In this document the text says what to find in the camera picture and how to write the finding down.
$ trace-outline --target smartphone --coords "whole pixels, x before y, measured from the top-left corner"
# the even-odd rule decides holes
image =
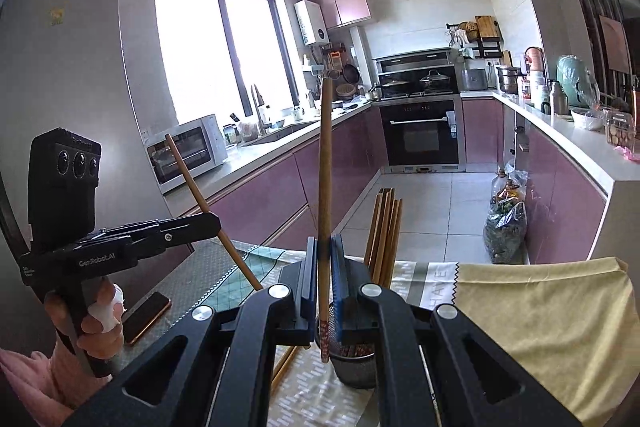
[[[132,346],[171,307],[171,299],[155,292],[122,323],[124,341]]]

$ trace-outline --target cutting board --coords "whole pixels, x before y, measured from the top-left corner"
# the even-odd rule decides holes
[[[478,24],[478,32],[481,38],[500,36],[498,35],[498,28],[495,27],[494,18],[491,15],[476,15],[476,23]]]

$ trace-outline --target human hand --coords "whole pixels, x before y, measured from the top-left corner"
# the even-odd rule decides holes
[[[96,301],[102,306],[108,306],[113,301],[115,293],[116,288],[113,283],[104,280],[98,290]],[[71,322],[68,320],[68,310],[62,298],[54,292],[48,293],[44,299],[44,308],[55,327],[65,335],[68,335],[70,333],[68,328]],[[123,313],[124,306],[121,303],[115,303],[113,305],[113,317],[118,323],[112,330],[105,332],[102,331],[102,323],[98,319],[87,315],[81,323],[84,334],[78,337],[78,347],[84,349],[95,359],[108,360],[116,355],[124,345],[124,337],[122,335]]]

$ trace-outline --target yellow sticker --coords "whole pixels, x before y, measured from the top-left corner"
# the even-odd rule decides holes
[[[65,9],[64,8],[54,8],[49,12],[51,15],[51,25],[55,26],[56,24],[62,24],[65,18]]]

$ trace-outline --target sink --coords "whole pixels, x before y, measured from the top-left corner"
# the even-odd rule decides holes
[[[314,122],[300,122],[300,123],[292,123],[291,125],[287,125],[282,129],[278,129],[276,131],[270,132],[267,136],[262,136],[257,138],[249,143],[245,143],[242,147],[251,147],[252,145],[261,145],[263,143],[273,143],[278,140],[282,140],[284,137],[289,136],[290,134],[295,133],[305,127],[310,126]]]

